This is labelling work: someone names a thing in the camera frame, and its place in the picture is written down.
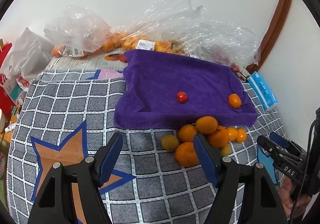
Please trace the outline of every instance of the checkered tablecloth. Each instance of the checkered tablecloth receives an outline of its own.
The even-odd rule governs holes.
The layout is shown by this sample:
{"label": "checkered tablecloth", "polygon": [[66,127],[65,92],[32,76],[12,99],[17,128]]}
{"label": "checkered tablecloth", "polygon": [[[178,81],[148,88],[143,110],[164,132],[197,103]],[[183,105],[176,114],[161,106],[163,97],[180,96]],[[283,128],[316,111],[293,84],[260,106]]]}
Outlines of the checkered tablecloth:
{"label": "checkered tablecloth", "polygon": [[[125,92],[125,81],[87,80],[95,75],[96,71],[48,70],[31,84],[9,150],[8,204],[14,220],[27,223],[33,204],[39,167],[30,137],[59,145],[86,120],[88,154],[95,154],[115,131],[120,132],[124,143],[115,169],[136,176],[102,194],[113,223],[203,223],[216,191],[200,165],[183,168],[173,152],[162,148],[161,138],[175,130],[116,128],[114,110]],[[246,128],[244,143],[231,143],[230,156],[238,163],[253,165],[257,137],[271,132],[285,136],[285,132],[278,112],[265,112],[250,85],[243,87],[259,116],[254,126]],[[230,223],[239,217],[243,188],[239,185]]]}

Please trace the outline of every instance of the silver screw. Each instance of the silver screw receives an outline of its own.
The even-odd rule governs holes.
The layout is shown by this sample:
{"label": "silver screw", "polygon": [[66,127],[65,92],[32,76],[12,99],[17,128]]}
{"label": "silver screw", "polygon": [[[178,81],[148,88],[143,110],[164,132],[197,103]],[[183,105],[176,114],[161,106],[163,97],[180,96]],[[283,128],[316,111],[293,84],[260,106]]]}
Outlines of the silver screw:
{"label": "silver screw", "polygon": [[52,165],[52,167],[54,168],[54,169],[57,169],[57,168],[59,168],[61,166],[61,164],[59,163],[59,162],[55,162],[53,165]]}
{"label": "silver screw", "polygon": [[86,161],[87,163],[91,163],[93,160],[94,160],[93,157],[86,157],[86,159],[85,159],[85,161]]}
{"label": "silver screw", "polygon": [[256,167],[259,168],[259,169],[262,169],[263,168],[263,164],[262,163],[256,163]]}
{"label": "silver screw", "polygon": [[223,157],[222,160],[226,163],[230,163],[231,162],[231,158],[230,157]]}

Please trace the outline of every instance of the blue tissue pack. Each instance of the blue tissue pack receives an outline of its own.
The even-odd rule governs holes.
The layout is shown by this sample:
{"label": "blue tissue pack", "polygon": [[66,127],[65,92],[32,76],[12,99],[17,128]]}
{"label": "blue tissue pack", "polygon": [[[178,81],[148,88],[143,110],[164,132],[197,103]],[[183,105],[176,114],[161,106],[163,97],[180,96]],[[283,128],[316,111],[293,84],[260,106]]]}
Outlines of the blue tissue pack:
{"label": "blue tissue pack", "polygon": [[247,78],[247,82],[255,91],[265,111],[269,111],[278,105],[277,98],[260,73],[253,72]]}

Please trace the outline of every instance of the purple towel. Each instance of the purple towel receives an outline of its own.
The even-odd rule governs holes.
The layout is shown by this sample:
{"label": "purple towel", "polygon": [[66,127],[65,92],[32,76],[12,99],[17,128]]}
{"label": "purple towel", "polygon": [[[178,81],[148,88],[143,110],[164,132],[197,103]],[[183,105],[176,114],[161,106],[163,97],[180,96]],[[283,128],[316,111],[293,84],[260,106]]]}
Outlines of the purple towel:
{"label": "purple towel", "polygon": [[[117,127],[179,129],[203,116],[215,117],[222,126],[252,126],[257,119],[251,99],[226,66],[146,50],[128,51],[125,56],[128,91],[116,105]],[[184,104],[176,100],[179,91],[188,95]],[[228,104],[232,93],[242,100],[239,109]]]}

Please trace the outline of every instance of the red tomato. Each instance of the red tomato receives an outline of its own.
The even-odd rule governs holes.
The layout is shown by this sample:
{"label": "red tomato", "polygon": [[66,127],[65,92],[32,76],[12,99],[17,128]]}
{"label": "red tomato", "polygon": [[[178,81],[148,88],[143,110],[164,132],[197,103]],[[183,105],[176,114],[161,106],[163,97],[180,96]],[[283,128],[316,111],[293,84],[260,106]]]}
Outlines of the red tomato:
{"label": "red tomato", "polygon": [[121,62],[128,62],[128,61],[127,61],[127,58],[124,56],[124,54],[120,54],[120,55],[119,55],[119,60],[120,60]]}
{"label": "red tomato", "polygon": [[179,103],[185,103],[188,100],[188,96],[185,92],[178,92],[176,98]]}

